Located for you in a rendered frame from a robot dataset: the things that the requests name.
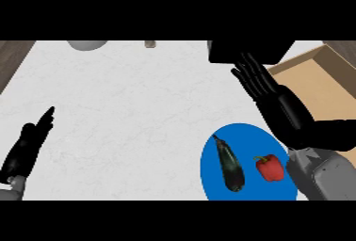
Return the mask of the open cardboard box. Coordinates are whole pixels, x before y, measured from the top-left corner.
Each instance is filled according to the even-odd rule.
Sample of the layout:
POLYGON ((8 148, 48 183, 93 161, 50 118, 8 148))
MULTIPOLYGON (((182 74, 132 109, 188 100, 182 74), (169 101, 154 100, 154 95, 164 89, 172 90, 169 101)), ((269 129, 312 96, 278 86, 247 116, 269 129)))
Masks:
MULTIPOLYGON (((356 120, 356 68, 327 44, 271 67, 269 72, 297 95, 315 121, 356 120)), ((337 151, 337 145, 356 144, 356 123, 339 134, 316 122, 303 129, 303 137, 318 143, 312 147, 337 151)), ((337 153, 356 168, 356 147, 337 153)))

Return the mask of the red bell pepper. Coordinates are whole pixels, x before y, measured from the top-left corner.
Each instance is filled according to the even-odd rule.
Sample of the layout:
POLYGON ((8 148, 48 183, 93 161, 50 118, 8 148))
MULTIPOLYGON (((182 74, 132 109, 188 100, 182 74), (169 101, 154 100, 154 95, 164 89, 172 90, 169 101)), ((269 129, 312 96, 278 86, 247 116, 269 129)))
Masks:
POLYGON ((284 167, 278 157, 274 154, 254 156, 256 168, 268 182, 278 182, 284 179, 284 167))

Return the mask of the dark purple eggplant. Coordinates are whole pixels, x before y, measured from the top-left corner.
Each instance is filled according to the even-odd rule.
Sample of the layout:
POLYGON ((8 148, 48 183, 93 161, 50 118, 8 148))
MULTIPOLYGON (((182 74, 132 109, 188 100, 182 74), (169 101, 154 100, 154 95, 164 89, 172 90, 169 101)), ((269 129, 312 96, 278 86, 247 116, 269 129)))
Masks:
POLYGON ((226 142, 217 136, 213 136, 213 138, 217 145, 217 153, 220 158, 226 188, 232 192, 240 192, 245 185, 245 174, 242 166, 226 142))

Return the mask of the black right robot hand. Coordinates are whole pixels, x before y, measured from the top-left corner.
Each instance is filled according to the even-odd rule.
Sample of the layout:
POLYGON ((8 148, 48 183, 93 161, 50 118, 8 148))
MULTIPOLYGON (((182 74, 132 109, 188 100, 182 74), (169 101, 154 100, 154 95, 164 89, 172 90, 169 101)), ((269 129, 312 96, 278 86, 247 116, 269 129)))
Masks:
POLYGON ((293 150, 347 152, 356 148, 356 120, 315 120, 294 92, 279 85, 251 53, 238 54, 231 70, 276 139, 293 150))

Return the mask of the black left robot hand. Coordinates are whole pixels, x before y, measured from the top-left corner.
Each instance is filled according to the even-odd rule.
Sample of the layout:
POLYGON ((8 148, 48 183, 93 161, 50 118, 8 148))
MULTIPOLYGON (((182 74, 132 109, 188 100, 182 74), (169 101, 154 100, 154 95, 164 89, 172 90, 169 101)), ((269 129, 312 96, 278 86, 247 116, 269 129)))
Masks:
POLYGON ((28 122, 22 126, 19 138, 0 168, 0 184, 8 185, 15 176, 30 176, 39 151, 53 128, 53 114, 55 108, 50 107, 40 117, 39 122, 28 122))

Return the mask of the blue plate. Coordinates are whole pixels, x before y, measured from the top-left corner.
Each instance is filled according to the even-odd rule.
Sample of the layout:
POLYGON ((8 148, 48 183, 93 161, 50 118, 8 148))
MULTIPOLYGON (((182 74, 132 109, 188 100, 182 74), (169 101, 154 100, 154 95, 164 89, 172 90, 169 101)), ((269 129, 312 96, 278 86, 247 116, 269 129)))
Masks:
POLYGON ((288 172, 278 182, 268 182, 257 170, 254 156, 274 154, 287 165, 290 156, 275 137, 257 126, 232 123, 214 135, 222 139, 241 163, 245 185, 238 192, 226 188, 220 156, 214 137, 206 141, 201 155, 201 179, 206 197, 211 201, 294 201, 297 187, 288 172))

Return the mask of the grey round bowl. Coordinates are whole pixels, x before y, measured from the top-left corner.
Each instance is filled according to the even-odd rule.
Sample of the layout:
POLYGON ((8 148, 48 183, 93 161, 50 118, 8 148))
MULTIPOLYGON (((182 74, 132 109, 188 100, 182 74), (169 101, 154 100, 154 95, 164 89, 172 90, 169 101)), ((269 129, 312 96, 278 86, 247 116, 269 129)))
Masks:
POLYGON ((105 40, 71 40, 70 46, 79 51, 92 51, 99 49, 105 44, 105 40))

